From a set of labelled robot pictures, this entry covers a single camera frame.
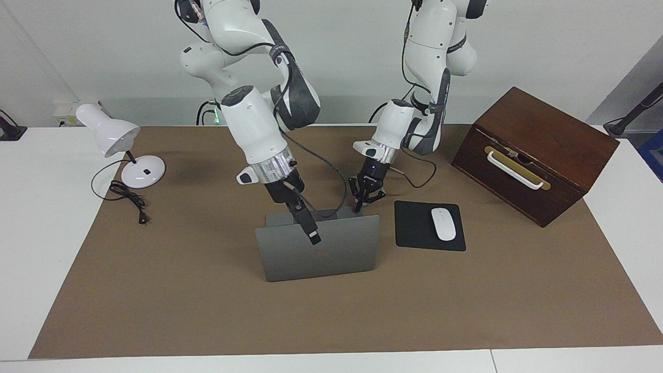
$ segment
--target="brown wooden box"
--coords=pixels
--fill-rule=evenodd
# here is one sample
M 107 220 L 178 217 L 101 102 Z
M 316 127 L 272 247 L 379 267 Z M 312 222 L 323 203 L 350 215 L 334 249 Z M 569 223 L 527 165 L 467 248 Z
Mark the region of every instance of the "brown wooden box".
M 472 126 L 452 165 L 545 227 L 587 194 L 618 144 L 514 87 Z

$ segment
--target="desk lamp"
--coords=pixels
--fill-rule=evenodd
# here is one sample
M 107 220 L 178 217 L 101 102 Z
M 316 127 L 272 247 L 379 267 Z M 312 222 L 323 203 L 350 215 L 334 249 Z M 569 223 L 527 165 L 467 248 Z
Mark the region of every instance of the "desk lamp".
M 101 109 L 84 104 L 76 110 L 76 117 L 86 127 L 94 131 L 97 144 L 103 155 L 108 158 L 126 152 L 131 161 L 122 170 L 122 182 L 129 188 L 147 188 L 163 177 L 166 172 L 164 161 L 154 155 L 134 158 L 130 149 L 141 128 L 134 123 L 120 119 L 111 119 Z

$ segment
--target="computer mouse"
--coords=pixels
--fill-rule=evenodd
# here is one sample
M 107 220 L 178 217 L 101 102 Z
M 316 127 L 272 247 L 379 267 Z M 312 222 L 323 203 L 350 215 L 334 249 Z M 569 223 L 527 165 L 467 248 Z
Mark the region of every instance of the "computer mouse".
M 430 211 L 438 238 L 442 241 L 452 241 L 455 238 L 455 224 L 451 212 L 444 207 L 434 208 Z

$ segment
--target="white table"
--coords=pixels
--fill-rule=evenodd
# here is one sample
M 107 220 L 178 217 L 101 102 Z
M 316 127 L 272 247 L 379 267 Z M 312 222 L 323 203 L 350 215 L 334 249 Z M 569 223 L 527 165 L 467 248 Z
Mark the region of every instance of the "white table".
M 660 373 L 663 367 L 663 346 L 24 361 L 101 205 L 90 178 L 117 159 L 104 159 L 86 128 L 30 129 L 19 142 L 0 143 L 0 372 Z M 95 185 L 103 190 L 115 170 Z M 585 200 L 660 328 L 663 185 L 623 141 Z

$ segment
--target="white wall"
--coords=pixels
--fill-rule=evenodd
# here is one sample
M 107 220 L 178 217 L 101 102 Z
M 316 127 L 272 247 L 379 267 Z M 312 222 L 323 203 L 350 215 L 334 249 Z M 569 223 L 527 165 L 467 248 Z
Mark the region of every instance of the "white wall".
M 663 37 L 658 39 L 658 42 L 587 121 L 598 125 L 624 117 L 661 83 L 663 83 Z M 663 103 L 646 110 L 627 127 L 627 131 L 661 129 L 663 129 Z
M 321 95 L 319 121 L 361 122 L 408 88 L 400 48 L 409 6 L 263 0 L 261 16 L 278 27 Z M 24 124 L 52 123 L 48 103 L 67 96 L 66 86 L 143 125 L 193 124 L 197 103 L 211 95 L 179 65 L 179 52 L 196 38 L 177 21 L 170 0 L 0 0 L 2 13 L 3 23 L 15 17 L 14 33 L 24 29 L 42 65 L 52 66 L 45 78 L 35 72 L 34 57 L 3 29 L 0 104 Z M 661 0 L 494 0 L 471 21 L 468 35 L 480 60 L 470 76 L 453 79 L 447 122 L 471 123 L 511 86 L 586 119 L 663 34 L 661 19 Z M 280 78 L 264 56 L 232 69 L 262 90 Z

